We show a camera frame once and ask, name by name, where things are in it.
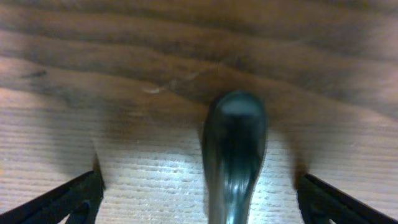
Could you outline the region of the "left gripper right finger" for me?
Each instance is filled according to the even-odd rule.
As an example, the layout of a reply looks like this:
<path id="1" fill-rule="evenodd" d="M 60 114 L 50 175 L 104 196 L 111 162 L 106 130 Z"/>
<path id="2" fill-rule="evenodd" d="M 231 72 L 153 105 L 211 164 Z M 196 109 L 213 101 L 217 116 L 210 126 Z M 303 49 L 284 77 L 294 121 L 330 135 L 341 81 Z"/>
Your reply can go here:
<path id="1" fill-rule="evenodd" d="M 297 199 L 305 224 L 397 224 L 396 219 L 311 174 L 299 178 Z"/>

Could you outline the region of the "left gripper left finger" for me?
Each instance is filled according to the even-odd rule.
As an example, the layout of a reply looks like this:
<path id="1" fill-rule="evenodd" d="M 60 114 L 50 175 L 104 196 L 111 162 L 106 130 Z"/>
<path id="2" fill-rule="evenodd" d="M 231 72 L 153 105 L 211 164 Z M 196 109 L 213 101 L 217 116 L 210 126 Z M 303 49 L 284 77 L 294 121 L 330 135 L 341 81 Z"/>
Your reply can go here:
<path id="1" fill-rule="evenodd" d="M 77 178 L 1 215 L 1 223 L 94 224 L 104 194 L 98 171 Z"/>

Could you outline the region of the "black yellow screwdriver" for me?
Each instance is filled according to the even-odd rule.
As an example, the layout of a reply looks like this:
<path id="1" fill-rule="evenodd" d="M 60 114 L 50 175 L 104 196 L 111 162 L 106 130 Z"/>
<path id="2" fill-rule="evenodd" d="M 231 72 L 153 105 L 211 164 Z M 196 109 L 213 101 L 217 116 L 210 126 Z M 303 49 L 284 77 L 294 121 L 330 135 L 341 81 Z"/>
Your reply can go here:
<path id="1" fill-rule="evenodd" d="M 210 106 L 202 137 L 209 223 L 246 223 L 267 144 L 262 101 L 232 91 Z"/>

